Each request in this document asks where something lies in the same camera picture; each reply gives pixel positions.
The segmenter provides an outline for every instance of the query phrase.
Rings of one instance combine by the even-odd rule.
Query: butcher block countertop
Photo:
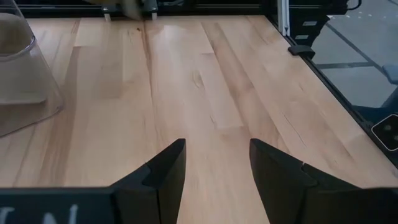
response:
[[[187,139],[179,224],[268,223],[249,140],[360,187],[398,171],[264,16],[29,19],[64,97],[0,139],[1,187],[105,186]]]

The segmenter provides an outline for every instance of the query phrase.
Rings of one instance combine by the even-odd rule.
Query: wooden table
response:
[[[31,19],[65,109],[0,139],[0,186],[102,186],[187,139],[178,223],[267,223],[259,138],[360,187],[398,171],[264,16]]]

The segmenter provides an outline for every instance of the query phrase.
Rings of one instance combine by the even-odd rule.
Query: transparent plastic cup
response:
[[[13,0],[0,0],[0,137],[62,109],[34,34]]]

